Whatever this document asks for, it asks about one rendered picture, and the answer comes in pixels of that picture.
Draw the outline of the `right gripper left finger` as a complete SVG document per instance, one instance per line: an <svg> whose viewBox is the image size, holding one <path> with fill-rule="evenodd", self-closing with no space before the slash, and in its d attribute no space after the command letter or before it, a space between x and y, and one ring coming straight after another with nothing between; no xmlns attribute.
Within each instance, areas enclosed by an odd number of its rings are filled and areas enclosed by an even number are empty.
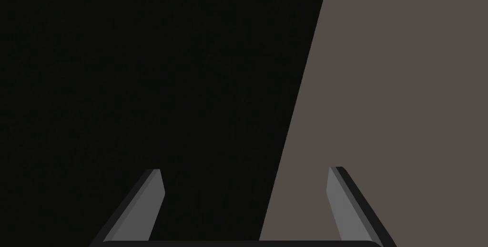
<svg viewBox="0 0 488 247"><path fill-rule="evenodd" d="M146 170L93 242L148 241L164 197L165 188L160 169Z"/></svg>

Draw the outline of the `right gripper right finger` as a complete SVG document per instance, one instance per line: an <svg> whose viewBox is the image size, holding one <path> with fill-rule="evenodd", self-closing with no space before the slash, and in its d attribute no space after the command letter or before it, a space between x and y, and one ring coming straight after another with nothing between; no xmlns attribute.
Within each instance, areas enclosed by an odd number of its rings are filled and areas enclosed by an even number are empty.
<svg viewBox="0 0 488 247"><path fill-rule="evenodd" d="M326 194L342 240L393 242L378 215L344 167L329 168Z"/></svg>

